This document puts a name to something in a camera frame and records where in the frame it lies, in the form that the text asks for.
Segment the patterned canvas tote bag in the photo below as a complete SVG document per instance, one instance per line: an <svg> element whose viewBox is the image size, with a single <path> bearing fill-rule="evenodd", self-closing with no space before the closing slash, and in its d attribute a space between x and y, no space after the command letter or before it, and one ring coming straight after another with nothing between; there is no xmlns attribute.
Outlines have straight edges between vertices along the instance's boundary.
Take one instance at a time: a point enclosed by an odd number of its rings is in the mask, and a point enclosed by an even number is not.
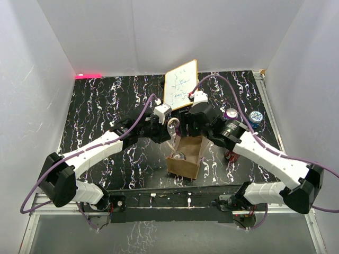
<svg viewBox="0 0 339 254"><path fill-rule="evenodd" d="M174 139L167 141L167 145L171 149L171 153L166 157L167 172L185 178L197 179L200 163L203 155L212 142L204 136L184 137L179 134L179 119L171 118L167 124L167 130L170 131L170 126L176 127ZM177 160L172 158L174 152L183 152L186 156L185 160Z"/></svg>

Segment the red soda can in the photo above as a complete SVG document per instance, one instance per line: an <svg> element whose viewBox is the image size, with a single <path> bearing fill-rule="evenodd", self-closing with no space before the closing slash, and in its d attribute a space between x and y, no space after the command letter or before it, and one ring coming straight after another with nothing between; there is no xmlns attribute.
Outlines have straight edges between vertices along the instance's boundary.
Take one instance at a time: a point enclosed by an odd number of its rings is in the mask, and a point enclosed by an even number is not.
<svg viewBox="0 0 339 254"><path fill-rule="evenodd" d="M224 157L229 162L236 162L238 160L238 158L240 157L240 155L227 149L225 151Z"/></svg>

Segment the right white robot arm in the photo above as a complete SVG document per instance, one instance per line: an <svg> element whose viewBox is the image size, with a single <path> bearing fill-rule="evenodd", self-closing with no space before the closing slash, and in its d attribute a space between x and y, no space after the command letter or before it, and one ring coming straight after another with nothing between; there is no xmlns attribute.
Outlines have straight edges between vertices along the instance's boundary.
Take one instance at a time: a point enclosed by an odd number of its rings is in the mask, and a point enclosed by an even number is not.
<svg viewBox="0 0 339 254"><path fill-rule="evenodd" d="M286 205L300 214L307 214L323 183L324 170L312 163L292 161L271 145L263 142L236 119L225 119L213 107L199 103L178 112L183 137L202 135L214 145L243 156L274 174L273 183L245 182L229 198L229 206L248 210L253 205L273 203Z"/></svg>

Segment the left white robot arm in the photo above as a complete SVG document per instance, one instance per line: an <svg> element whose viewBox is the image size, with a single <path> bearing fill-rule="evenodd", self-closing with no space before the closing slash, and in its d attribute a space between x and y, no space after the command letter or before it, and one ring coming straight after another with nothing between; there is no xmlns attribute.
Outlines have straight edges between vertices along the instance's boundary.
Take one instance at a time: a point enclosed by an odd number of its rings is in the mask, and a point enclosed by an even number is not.
<svg viewBox="0 0 339 254"><path fill-rule="evenodd" d="M167 121L160 121L156 115L142 117L137 124L125 119L75 151L64 155L50 154L39 176L42 180L39 188L55 207L73 201L88 203L96 210L104 211L109 206L108 192L99 184L80 181L79 177L98 162L136 144L140 138L149 138L155 143L170 140Z"/></svg>

